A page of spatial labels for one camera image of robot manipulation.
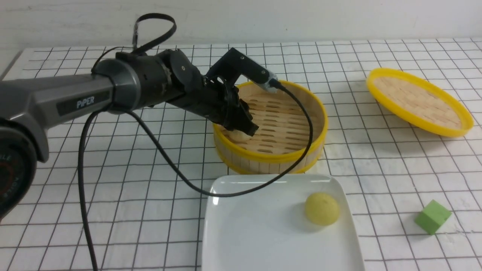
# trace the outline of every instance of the green cube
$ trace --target green cube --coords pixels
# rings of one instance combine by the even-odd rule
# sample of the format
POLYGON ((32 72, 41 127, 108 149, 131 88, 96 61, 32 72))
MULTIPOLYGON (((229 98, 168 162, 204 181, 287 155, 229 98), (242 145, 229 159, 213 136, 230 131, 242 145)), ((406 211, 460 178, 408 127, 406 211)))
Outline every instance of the green cube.
POLYGON ((415 223, 424 229, 428 234, 435 232, 445 223, 452 213, 440 203, 432 200, 415 218, 415 223))

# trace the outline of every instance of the black grid line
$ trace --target black grid line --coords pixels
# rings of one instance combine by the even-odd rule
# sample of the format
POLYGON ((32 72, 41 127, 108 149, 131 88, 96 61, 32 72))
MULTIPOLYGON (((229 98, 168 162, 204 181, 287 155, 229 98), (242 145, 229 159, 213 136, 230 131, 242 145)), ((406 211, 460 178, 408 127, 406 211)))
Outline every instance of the black grid line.
MULTIPOLYGON (((331 92, 331 89, 330 89, 330 93, 331 93, 331 96, 332 96, 332 100, 334 101, 333 93, 331 92)), ((345 142, 347 142, 347 137, 346 137, 345 133, 343 133, 343 137, 344 137, 344 139, 345 139, 345 142)), ((348 149, 348 152, 349 152, 349 154, 350 154, 350 157, 353 157, 353 155, 351 154, 351 150, 350 150, 350 149, 348 149)), ((329 163, 327 163, 327 164, 328 164, 328 168, 330 169, 330 174, 332 175, 332 170, 331 170, 331 168, 330 168, 330 164, 329 164, 329 163)), ((355 163, 353 162, 353 160, 351 160, 351 165, 353 166, 353 169, 354 169, 355 173, 357 173, 357 169, 356 169, 356 167, 355 167, 355 163)), ((360 180, 360 177, 358 176, 358 174, 357 174, 357 180, 358 180, 358 184, 359 184, 359 186, 360 186, 360 189, 361 189, 361 191, 363 192, 363 186, 362 186, 362 183, 361 183, 361 180, 360 180)), ((372 215, 370 214, 370 209, 369 209, 369 206, 368 206, 368 202, 367 202, 367 200, 366 200, 365 197, 363 197, 363 200, 364 200, 364 202, 365 202, 365 207, 366 207, 366 209, 367 209, 367 211, 368 211, 368 215, 369 215, 369 217, 370 217, 370 222, 371 222, 372 227, 373 227, 373 232, 376 233, 375 225, 374 225, 374 223, 373 223, 373 218, 372 218, 372 215)), ((380 244, 380 240, 379 240, 378 237, 376 237, 376 242, 377 242, 377 244, 378 244, 378 249, 380 249, 380 255, 381 255, 382 259, 384 260, 385 258, 384 258, 384 255, 383 255, 382 246, 381 246, 381 244, 380 244)))

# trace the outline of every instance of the bamboo steamer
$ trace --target bamboo steamer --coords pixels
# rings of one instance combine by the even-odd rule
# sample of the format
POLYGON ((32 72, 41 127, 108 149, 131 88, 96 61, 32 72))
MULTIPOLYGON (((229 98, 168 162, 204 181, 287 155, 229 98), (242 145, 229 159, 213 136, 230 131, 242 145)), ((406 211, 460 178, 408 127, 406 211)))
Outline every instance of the bamboo steamer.
MULTIPOLYGON (((308 111, 313 123, 313 143, 306 157, 291 171, 303 173, 323 152, 328 116, 321 101, 308 89, 280 81, 308 111)), ((214 124, 214 144, 221 160, 240 174, 278 174, 292 165, 308 143, 309 128, 300 107, 286 93, 266 92, 252 82, 238 86, 240 98, 248 103, 256 134, 244 142, 231 139, 232 132, 214 124)))

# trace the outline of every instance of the white plate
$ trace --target white plate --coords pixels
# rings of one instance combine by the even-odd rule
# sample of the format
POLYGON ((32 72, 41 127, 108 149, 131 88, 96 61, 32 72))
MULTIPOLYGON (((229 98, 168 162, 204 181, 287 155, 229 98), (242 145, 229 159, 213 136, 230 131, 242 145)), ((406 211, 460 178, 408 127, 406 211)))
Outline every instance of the white plate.
MULTIPOLYGON (((211 192, 233 193, 275 175, 235 175, 217 179, 211 192)), ((330 176, 295 174, 256 192, 209 197, 202 241, 203 271, 363 271, 362 252, 341 185, 330 176), (331 194, 340 218, 320 227, 304 216, 314 192, 331 194)))

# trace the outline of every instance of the white table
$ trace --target white table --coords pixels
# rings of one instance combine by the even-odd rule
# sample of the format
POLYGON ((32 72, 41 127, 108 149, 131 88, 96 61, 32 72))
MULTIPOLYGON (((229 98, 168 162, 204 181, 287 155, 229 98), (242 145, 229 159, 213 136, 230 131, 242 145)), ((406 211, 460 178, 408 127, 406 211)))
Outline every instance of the white table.
MULTIPOLYGON (((482 269, 482 39, 178 48, 205 73, 228 46, 266 64, 280 79, 309 87, 325 104, 330 129, 325 154, 310 172, 342 183, 367 270, 482 269), (462 138, 441 138, 392 115, 364 82, 380 66, 445 89, 472 112, 474 128, 462 138), (429 237, 414 218, 432 199, 454 215, 429 237)), ((104 50, 27 49, 7 79, 88 73, 104 50)), ((196 185, 208 189, 217 177, 232 174, 216 155, 206 120, 166 104, 138 113, 196 185)), ((39 164, 27 196, 0 226, 0 270, 90 268, 75 178, 85 119, 49 131, 50 160, 39 164)), ((100 115, 87 150, 86 194, 99 265, 200 270, 206 199, 177 181, 137 123, 124 115, 100 115)))

